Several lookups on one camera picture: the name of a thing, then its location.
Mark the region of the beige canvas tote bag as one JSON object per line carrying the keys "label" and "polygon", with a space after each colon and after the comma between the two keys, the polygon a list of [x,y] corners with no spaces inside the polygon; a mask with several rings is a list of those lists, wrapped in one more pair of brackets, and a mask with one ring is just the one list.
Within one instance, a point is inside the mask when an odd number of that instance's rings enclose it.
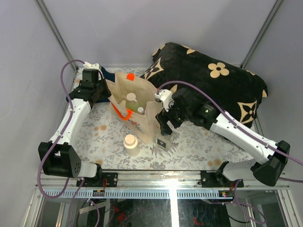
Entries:
{"label": "beige canvas tote bag", "polygon": [[[145,144],[152,141],[160,125],[155,116],[162,110],[162,105],[155,101],[156,87],[149,81],[132,73],[115,72],[115,82],[106,80],[111,92],[108,110],[123,122]],[[134,93],[143,114],[127,109],[126,95]]]}

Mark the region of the green lotion pump bottle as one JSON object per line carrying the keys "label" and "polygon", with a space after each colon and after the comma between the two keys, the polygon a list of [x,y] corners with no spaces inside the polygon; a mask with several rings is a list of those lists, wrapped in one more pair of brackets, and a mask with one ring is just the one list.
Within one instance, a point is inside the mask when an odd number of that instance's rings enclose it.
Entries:
{"label": "green lotion pump bottle", "polygon": [[125,107],[129,110],[132,110],[133,112],[137,112],[137,109],[139,108],[139,102],[136,99],[135,93],[128,93],[126,95],[126,103]]}

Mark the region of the square glass perfume bottle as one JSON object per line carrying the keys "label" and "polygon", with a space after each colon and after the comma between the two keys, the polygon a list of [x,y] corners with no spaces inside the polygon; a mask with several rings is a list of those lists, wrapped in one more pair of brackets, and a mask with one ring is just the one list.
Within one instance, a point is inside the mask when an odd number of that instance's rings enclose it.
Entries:
{"label": "square glass perfume bottle", "polygon": [[160,131],[156,135],[156,144],[165,151],[168,151],[171,146],[171,138],[173,134],[167,134],[165,131]]}

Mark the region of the peach cylindrical bottle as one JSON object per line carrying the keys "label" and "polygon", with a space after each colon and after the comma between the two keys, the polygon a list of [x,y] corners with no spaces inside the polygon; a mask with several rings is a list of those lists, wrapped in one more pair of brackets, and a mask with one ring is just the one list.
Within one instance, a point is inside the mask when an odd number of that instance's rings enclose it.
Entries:
{"label": "peach cylindrical bottle", "polygon": [[132,134],[127,134],[123,141],[124,148],[128,155],[135,157],[140,152],[140,147],[138,145],[138,138]]}

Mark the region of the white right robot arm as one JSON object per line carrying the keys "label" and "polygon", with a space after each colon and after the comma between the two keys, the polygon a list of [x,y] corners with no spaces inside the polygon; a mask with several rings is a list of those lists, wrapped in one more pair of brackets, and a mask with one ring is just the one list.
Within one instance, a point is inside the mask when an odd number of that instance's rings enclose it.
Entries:
{"label": "white right robot arm", "polygon": [[216,174],[220,186],[228,186],[245,176],[253,176],[267,186],[276,185],[288,162],[285,155],[289,154],[290,144],[286,141],[275,142],[257,134],[229,113],[221,113],[211,101],[202,102],[199,95],[187,88],[175,93],[160,90],[156,92],[155,100],[163,105],[156,115],[162,135],[172,134],[169,122],[176,129],[188,121],[223,136],[252,156],[248,161],[221,164]]}

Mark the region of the small clear white-capped bottle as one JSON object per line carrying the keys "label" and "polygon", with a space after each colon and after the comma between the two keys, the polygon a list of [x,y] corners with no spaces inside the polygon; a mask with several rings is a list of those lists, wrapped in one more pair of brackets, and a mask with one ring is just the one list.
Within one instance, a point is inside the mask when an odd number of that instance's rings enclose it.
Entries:
{"label": "small clear white-capped bottle", "polygon": [[144,114],[144,108],[143,107],[138,107],[137,113],[138,114]]}

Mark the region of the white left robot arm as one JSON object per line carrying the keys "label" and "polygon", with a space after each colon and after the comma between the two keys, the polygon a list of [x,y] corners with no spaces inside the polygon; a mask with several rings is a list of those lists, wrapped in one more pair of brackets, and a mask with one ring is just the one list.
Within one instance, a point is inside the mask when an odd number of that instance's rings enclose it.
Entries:
{"label": "white left robot arm", "polygon": [[93,105],[111,96],[106,80],[99,78],[98,69],[84,69],[82,80],[69,94],[69,104],[56,133],[49,142],[42,142],[38,153],[45,175],[67,178],[87,177],[92,186],[100,186],[104,176],[97,164],[84,162],[74,149],[74,144],[86,116]]}

